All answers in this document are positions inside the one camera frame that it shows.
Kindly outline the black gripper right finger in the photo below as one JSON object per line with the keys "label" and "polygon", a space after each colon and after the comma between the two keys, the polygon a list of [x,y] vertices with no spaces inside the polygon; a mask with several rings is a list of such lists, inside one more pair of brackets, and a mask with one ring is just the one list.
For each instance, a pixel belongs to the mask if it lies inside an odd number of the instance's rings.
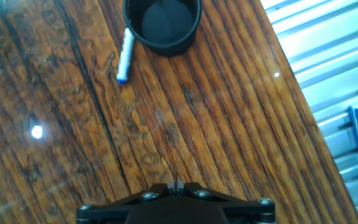
{"label": "black gripper right finger", "polygon": [[203,202],[211,202],[223,210],[227,218],[243,218],[237,223],[275,223],[275,202],[270,198],[245,201],[212,189],[202,187],[197,182],[177,182],[177,195],[195,198]]}

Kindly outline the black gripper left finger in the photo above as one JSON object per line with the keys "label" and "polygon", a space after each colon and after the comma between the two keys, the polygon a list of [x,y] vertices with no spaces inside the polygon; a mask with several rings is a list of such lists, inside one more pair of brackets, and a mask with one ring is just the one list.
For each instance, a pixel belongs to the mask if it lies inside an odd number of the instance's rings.
{"label": "black gripper left finger", "polygon": [[149,189],[130,195],[108,205],[84,204],[76,210],[76,223],[107,223],[108,220],[125,220],[131,210],[159,199],[174,196],[177,183],[153,184]]}

